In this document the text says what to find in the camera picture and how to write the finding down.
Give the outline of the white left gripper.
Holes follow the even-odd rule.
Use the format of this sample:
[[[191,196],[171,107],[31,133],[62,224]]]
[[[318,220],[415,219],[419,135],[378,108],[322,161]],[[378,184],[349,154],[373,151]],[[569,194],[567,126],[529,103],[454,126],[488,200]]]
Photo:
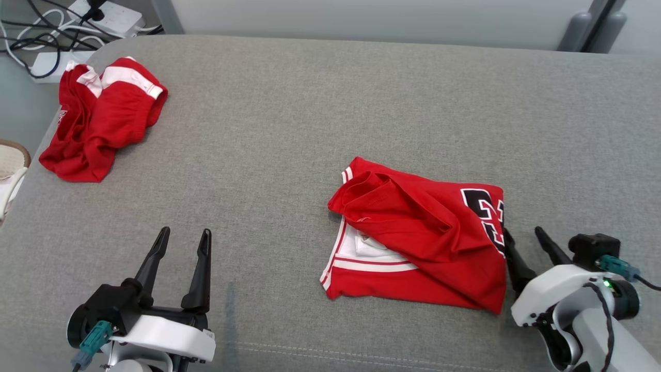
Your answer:
[[[170,228],[161,228],[147,252],[135,280],[142,287],[140,305],[153,305],[152,290],[159,263],[165,256]],[[205,229],[197,248],[197,263],[191,285],[182,297],[182,309],[155,307],[131,316],[122,331],[111,337],[109,360],[144,359],[174,362],[212,362],[216,352],[215,335],[209,328],[212,270],[212,231]]]

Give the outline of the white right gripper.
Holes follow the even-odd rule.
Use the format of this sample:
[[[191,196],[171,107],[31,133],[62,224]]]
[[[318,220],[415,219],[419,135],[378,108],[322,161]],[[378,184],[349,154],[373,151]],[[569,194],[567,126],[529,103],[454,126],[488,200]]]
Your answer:
[[[569,259],[560,246],[550,238],[541,226],[535,227],[535,236],[542,250],[553,263],[553,268],[541,275],[529,268],[515,249],[515,240],[503,229],[503,254],[512,289],[517,299],[511,307],[517,326],[531,325],[532,316],[545,313],[550,307],[582,288],[590,280],[598,280],[599,273],[590,272]]]

